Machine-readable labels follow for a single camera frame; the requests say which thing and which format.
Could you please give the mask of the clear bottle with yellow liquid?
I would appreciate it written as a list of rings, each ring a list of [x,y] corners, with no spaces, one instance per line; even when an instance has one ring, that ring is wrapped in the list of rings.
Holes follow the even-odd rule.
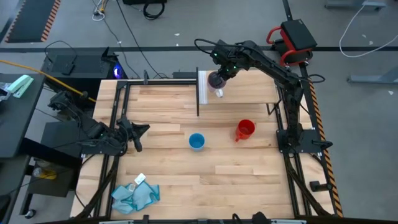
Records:
[[[57,173],[54,170],[43,169],[41,167],[36,167],[32,174],[39,179],[55,180],[57,178]]]

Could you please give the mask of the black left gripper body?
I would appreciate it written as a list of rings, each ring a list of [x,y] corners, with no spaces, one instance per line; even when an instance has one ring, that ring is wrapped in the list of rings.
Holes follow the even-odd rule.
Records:
[[[119,128],[122,130],[122,132],[126,136],[126,143],[125,146],[128,145],[129,141],[132,141],[134,138],[134,133],[133,133],[133,123],[127,119],[126,116],[121,116],[117,121],[116,124],[119,126]]]

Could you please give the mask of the black computer case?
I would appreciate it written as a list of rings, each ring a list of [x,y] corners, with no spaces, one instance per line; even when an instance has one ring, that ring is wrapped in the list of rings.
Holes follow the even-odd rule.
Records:
[[[108,47],[99,51],[50,52],[41,71],[96,98],[102,80],[126,79],[118,55]]]

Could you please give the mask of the white strip on shelf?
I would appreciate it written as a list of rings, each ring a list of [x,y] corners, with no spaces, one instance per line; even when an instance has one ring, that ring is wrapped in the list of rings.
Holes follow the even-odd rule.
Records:
[[[201,105],[208,104],[208,88],[207,88],[207,75],[206,71],[198,72],[198,90],[199,90],[199,103]]]

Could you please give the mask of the purple mug with white handle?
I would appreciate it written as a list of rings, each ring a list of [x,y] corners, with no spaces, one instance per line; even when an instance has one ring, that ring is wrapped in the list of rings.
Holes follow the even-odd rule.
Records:
[[[223,97],[223,88],[226,85],[226,81],[224,81],[219,74],[217,76],[207,78],[207,87],[211,93],[214,93],[218,98]]]

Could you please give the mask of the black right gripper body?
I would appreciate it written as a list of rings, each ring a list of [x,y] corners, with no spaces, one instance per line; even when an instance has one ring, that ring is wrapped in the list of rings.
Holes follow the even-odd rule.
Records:
[[[249,70],[248,59],[243,55],[243,48],[239,45],[230,45],[223,40],[217,41],[210,56],[220,72],[227,73],[228,78],[234,78],[240,70]]]

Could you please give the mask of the blue plastic cup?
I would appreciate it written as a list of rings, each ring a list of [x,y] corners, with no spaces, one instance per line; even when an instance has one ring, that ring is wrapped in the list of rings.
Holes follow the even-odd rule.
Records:
[[[189,137],[188,143],[194,151],[201,151],[205,145],[205,137],[200,133],[193,133]]]

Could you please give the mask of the grey metal table leg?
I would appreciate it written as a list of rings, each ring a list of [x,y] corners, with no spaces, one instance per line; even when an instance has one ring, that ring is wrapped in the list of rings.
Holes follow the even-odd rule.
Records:
[[[361,7],[373,8],[374,10],[380,10],[385,8],[387,5],[382,1],[377,0],[326,0],[325,8],[361,8]]]
[[[350,75],[349,83],[398,85],[398,67],[394,67],[383,75]]]

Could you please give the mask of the black side desk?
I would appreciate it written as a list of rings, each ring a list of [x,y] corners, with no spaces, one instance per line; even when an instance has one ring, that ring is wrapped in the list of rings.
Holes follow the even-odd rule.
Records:
[[[45,77],[29,74],[33,82],[16,98],[13,93],[0,101],[0,158],[11,158],[19,153],[36,104],[39,100]]]

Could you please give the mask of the red plastic mug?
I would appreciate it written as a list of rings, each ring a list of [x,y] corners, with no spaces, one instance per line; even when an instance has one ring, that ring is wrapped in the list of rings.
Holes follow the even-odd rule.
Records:
[[[249,119],[241,120],[236,128],[235,141],[246,140],[251,137],[256,129],[255,124]]]

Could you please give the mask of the light blue cloth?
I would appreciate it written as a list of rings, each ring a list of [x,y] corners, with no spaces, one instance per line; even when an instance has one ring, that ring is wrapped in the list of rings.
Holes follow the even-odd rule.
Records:
[[[149,185],[142,182],[135,190],[129,190],[128,185],[119,185],[111,194],[114,202],[112,208],[122,214],[139,212],[160,200],[159,185]]]

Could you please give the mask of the orange black hazard strip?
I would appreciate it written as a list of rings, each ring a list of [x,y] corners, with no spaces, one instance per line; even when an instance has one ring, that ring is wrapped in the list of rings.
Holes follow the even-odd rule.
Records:
[[[311,109],[314,110],[315,122],[316,122],[315,129],[319,132],[320,139],[322,141],[326,141],[325,133],[324,133],[324,130],[323,130],[323,125],[322,125],[322,118],[321,118],[321,114],[320,114],[320,111],[319,111],[319,108],[318,108],[318,102],[317,102],[317,96],[316,96],[316,93],[315,93],[315,87],[314,87],[314,85],[312,83],[309,83],[309,90],[310,90],[310,94],[311,94],[311,100],[307,101],[307,106],[308,106],[308,108],[311,108]],[[342,210],[342,207],[341,207],[340,198],[339,198],[339,195],[338,195],[338,190],[337,190],[335,178],[334,178],[334,175],[333,175],[333,167],[332,167],[332,164],[331,164],[328,148],[329,147],[326,147],[325,149],[322,149],[321,160],[325,161],[326,180],[331,185],[331,190],[329,190],[329,192],[331,194],[331,202],[333,204],[333,209],[335,210],[335,214],[338,217],[343,217],[343,210]]]

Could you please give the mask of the black clamp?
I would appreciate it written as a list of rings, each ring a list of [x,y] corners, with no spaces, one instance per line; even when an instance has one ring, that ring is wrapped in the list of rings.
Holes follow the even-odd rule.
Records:
[[[312,192],[330,191],[333,188],[331,184],[321,184],[319,181],[311,181],[309,184]]]

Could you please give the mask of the mint green stapler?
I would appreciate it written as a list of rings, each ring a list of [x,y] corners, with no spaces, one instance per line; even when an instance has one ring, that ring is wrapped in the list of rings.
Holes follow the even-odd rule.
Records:
[[[13,97],[20,98],[33,81],[34,79],[29,75],[22,75],[16,81],[11,83],[6,90],[8,93],[12,93]]]

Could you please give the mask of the black mat with orange stripes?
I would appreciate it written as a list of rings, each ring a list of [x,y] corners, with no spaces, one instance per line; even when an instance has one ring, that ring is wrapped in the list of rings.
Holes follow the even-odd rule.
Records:
[[[61,0],[23,0],[4,41],[6,43],[45,42],[60,5]]]

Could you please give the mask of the red and black stool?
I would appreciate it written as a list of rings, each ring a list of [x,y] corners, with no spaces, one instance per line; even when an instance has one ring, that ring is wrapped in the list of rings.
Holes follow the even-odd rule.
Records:
[[[285,67],[300,63],[308,65],[313,57],[312,50],[318,45],[301,19],[285,21],[271,29],[266,42],[278,51],[279,64]]]

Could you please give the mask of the black low cart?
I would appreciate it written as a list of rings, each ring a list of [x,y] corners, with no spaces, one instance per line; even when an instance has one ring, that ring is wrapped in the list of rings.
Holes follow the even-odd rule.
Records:
[[[35,162],[27,167],[26,174],[31,179],[27,184],[21,215],[31,210],[30,203],[34,195],[66,197],[70,191],[76,189],[81,165],[78,161],[80,148],[77,146],[77,141],[84,137],[76,122],[67,121],[47,123],[40,142],[24,138],[21,149],[34,158]],[[32,172],[36,167],[54,170],[57,178],[47,180],[34,177]]]

